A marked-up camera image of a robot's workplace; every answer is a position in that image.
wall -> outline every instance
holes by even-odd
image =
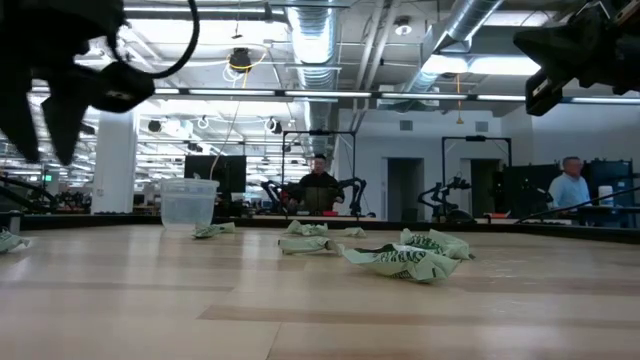
[[[565,156],[584,160],[635,159],[640,162],[640,108],[637,106],[559,105],[533,118],[534,161]]]
[[[502,136],[511,138],[513,165],[528,165],[533,158],[533,122],[531,116],[521,106],[501,120]]]
[[[502,118],[502,134],[513,139],[515,165],[548,164],[566,156],[640,162],[637,106],[558,105],[541,117],[527,115],[522,106]]]
[[[407,114],[396,114],[387,111],[373,111],[367,123],[367,118],[363,121],[361,129],[366,131],[358,133],[356,147],[356,176],[367,181],[367,188],[364,193],[361,206],[363,212],[375,212],[378,217],[382,215],[382,196],[386,191],[386,165],[383,161],[386,158],[421,158],[424,161],[424,189],[431,189],[436,182],[442,181],[441,170],[441,138],[442,136],[465,136],[476,135],[475,120],[490,121],[490,132],[484,133],[486,136],[500,136],[501,119],[494,119],[490,112],[463,112],[464,125],[456,125],[457,113],[440,115],[439,113],[414,112]],[[386,122],[394,122],[398,119],[410,119],[414,121],[414,131],[411,133],[400,132],[397,124],[390,126]],[[376,124],[385,123],[382,131],[376,132]],[[492,142],[467,143],[457,141],[448,142],[446,172],[451,178],[461,171],[461,159],[505,159],[503,150]],[[337,153],[340,158],[339,174],[341,178],[347,178],[351,174],[351,169],[346,156],[351,156],[351,150],[347,146],[342,146]],[[341,214],[348,213],[348,203],[351,194],[347,194],[347,201],[342,206],[337,207]],[[459,191],[453,191],[448,198],[449,201],[459,203]],[[424,218],[431,218],[431,209],[421,206],[419,211],[424,212]]]

man in white shirt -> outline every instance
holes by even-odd
[[[553,197],[552,206],[564,208],[591,200],[587,182],[580,176],[582,160],[577,156],[566,157],[562,160],[562,168],[563,174],[553,179],[549,187],[549,194]]]

table surface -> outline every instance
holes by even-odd
[[[282,255],[281,231],[26,232],[29,248],[0,256],[1,358],[640,358],[640,247],[460,233],[477,259],[421,285]],[[368,236],[331,234],[377,247],[399,233]]]

green paper bag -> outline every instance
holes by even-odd
[[[7,253],[21,244],[27,247],[29,243],[31,243],[30,240],[23,239],[18,235],[13,235],[7,230],[2,230],[0,233],[0,254]]]
[[[336,243],[322,236],[282,238],[278,240],[278,247],[284,254],[304,254],[321,250],[338,252]]]
[[[342,236],[350,236],[350,237],[358,237],[365,238],[367,234],[364,232],[362,228],[346,228],[342,232]]]
[[[218,234],[230,234],[235,231],[235,223],[215,224],[196,229],[193,233],[193,237],[196,239],[208,239]]]
[[[342,256],[355,265],[380,275],[431,283],[446,279],[460,260],[449,259],[432,251],[398,244],[387,244],[379,249],[346,249],[338,245]]]
[[[400,244],[431,251],[451,259],[471,260],[469,244],[455,236],[430,230],[428,235],[412,234],[404,229],[400,234]]]
[[[298,220],[293,220],[287,230],[286,234],[296,234],[302,236],[324,236],[329,231],[327,224],[324,225],[302,225]]]

electrical cord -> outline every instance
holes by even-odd
[[[198,46],[198,39],[200,38],[200,14],[198,13],[198,6],[196,5],[196,0],[187,0],[187,1],[189,2],[189,9],[191,11],[193,31],[191,33],[191,39],[189,40],[189,45],[187,45],[187,49],[185,50],[184,54],[182,54],[182,57],[180,57],[180,59],[178,59],[178,61],[172,66],[170,66],[168,69],[162,70],[157,73],[147,73],[137,69],[138,71],[148,74],[153,79],[164,79],[180,71],[180,69],[182,69],[187,64],[189,59],[191,59],[191,56],[193,55],[194,51],[196,50],[196,47]],[[124,59],[122,58],[122,56],[117,50],[118,48],[117,34],[112,34],[107,36],[107,46],[109,46],[109,49],[113,53],[113,57],[118,62],[127,64],[127,62],[124,61]]]
[[[519,219],[518,221],[516,221],[515,224],[522,224],[522,222],[525,221],[525,220],[535,219],[535,218],[538,218],[538,217],[544,216],[544,215],[556,214],[556,213],[560,213],[560,212],[565,212],[565,211],[581,208],[581,207],[584,207],[584,206],[587,206],[587,205],[593,203],[594,201],[605,200],[605,199],[609,199],[609,198],[612,198],[612,197],[615,197],[615,196],[618,196],[618,195],[623,195],[623,194],[627,194],[627,193],[638,191],[638,190],[640,190],[640,186],[636,186],[636,187],[633,187],[631,189],[621,190],[621,191],[618,191],[618,192],[615,192],[615,193],[612,193],[612,194],[609,194],[609,195],[600,196],[600,197],[597,197],[595,199],[591,199],[589,201],[585,201],[585,202],[577,204],[577,205],[567,206],[567,207],[557,208],[557,209],[551,209],[551,210],[546,210],[546,211],[541,211],[539,213],[535,213],[535,214],[531,214],[529,216],[525,216],[525,217]]]
[[[249,77],[249,69],[245,70],[245,74],[244,74],[244,81],[242,83],[242,88],[244,89],[247,86],[247,78]],[[213,180],[213,170],[215,169],[216,165],[218,164],[218,160],[220,160],[220,156],[222,155],[222,151],[224,150],[225,146],[227,146],[227,143],[229,142],[229,137],[231,137],[231,131],[233,130],[233,126],[236,123],[236,119],[238,118],[238,111],[240,110],[240,101],[238,101],[238,105],[236,106],[236,112],[235,114],[233,114],[233,120],[231,120],[231,123],[229,124],[229,130],[227,131],[227,136],[224,139],[224,142],[222,143],[222,146],[220,146],[220,151],[218,151],[218,155],[216,156],[215,160],[213,160],[213,164],[211,165],[211,170],[209,171],[209,180]]]

